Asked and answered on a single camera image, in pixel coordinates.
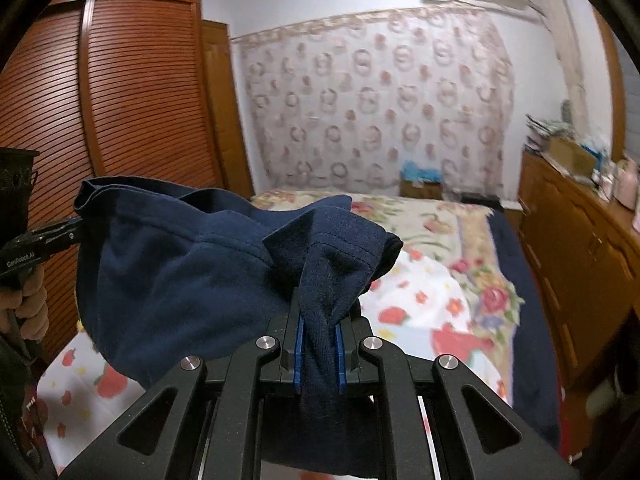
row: floral blanket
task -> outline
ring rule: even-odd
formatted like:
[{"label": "floral blanket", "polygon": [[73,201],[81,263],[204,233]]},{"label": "floral blanket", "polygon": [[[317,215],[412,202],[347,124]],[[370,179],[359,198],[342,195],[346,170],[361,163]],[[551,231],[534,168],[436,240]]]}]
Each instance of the floral blanket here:
[{"label": "floral blanket", "polygon": [[[263,209],[290,210],[331,194],[274,190],[255,197],[253,203]],[[425,292],[419,290],[419,280],[418,283],[415,280],[398,280],[398,274],[407,272],[409,262],[421,262],[429,258],[439,262],[449,269],[466,301],[464,304],[453,302],[448,305],[449,319],[441,319],[442,325],[432,331],[430,341],[424,345],[430,344],[433,354],[456,354],[476,373],[478,360],[475,363],[472,360],[478,351],[482,352],[499,373],[497,381],[487,375],[482,378],[511,404],[512,340],[520,320],[520,305],[524,300],[518,297],[513,284],[500,272],[487,222],[492,210],[484,206],[436,200],[360,194],[350,196],[353,198],[351,210],[354,213],[395,233],[404,242],[404,255],[398,258],[391,272],[383,276],[379,283],[374,282],[372,290],[361,297],[363,315],[369,318],[372,329],[401,347],[403,341],[409,341],[412,332],[419,330],[415,326],[415,317],[426,302],[422,296]],[[397,282],[393,286],[398,291],[393,294],[398,294],[404,288],[411,288],[412,292],[405,295],[404,299],[389,297],[388,294],[377,297],[376,289],[387,282]],[[454,314],[458,309],[462,311],[466,308],[467,304],[469,315],[464,330],[456,325],[457,316]],[[407,353],[416,353],[403,349]],[[420,353],[420,357],[429,357],[424,349]]]}]

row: bed sheet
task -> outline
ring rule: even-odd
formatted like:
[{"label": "bed sheet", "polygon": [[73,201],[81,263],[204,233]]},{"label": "bed sheet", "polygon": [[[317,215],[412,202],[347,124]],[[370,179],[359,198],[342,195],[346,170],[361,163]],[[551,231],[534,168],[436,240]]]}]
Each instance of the bed sheet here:
[{"label": "bed sheet", "polygon": [[[260,195],[254,203],[262,208],[294,209],[327,194],[273,191]],[[457,354],[506,402],[513,403],[521,416],[524,413],[534,428],[552,434],[557,404],[553,406],[548,398],[540,400],[544,397],[540,385],[544,389],[550,384],[548,366],[554,367],[555,375],[552,346],[530,270],[504,216],[481,206],[352,197],[353,212],[395,232],[405,242],[396,266],[361,297],[363,314],[369,317],[372,329],[409,354],[424,358],[444,352]],[[421,324],[420,313],[429,304],[431,293],[420,288],[420,279],[415,276],[429,272],[430,262],[448,269],[463,298],[460,304],[449,301],[446,312],[441,313],[444,316]],[[529,312],[536,306],[536,312]],[[519,326],[520,319],[524,326]],[[432,330],[425,331],[427,326]],[[538,337],[541,327],[548,346],[545,337]],[[514,348],[518,351],[515,359]],[[544,359],[549,351],[552,363]],[[56,467],[61,470],[68,465],[142,393],[139,384],[104,361],[87,334],[79,333],[38,384],[38,397],[48,411],[44,435]],[[433,445],[428,424],[426,428]],[[312,473],[270,464],[263,465],[262,477],[316,478]]]}]

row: navy blue garment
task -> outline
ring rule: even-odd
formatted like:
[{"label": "navy blue garment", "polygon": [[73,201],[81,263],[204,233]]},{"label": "navy blue garment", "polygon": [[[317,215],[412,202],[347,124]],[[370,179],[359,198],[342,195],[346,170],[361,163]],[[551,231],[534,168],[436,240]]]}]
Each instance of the navy blue garment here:
[{"label": "navy blue garment", "polygon": [[555,449],[560,446],[558,368],[531,269],[506,216],[489,217],[504,277],[525,300],[513,337],[513,410]]},{"label": "navy blue garment", "polygon": [[220,189],[84,181],[75,208],[92,232],[78,259],[82,323],[105,359],[146,388],[185,355],[222,357],[264,334],[299,286],[302,394],[265,410],[263,456],[375,476],[375,416],[368,399],[338,394],[334,327],[393,266],[402,242],[350,206],[334,196],[273,212]]}]

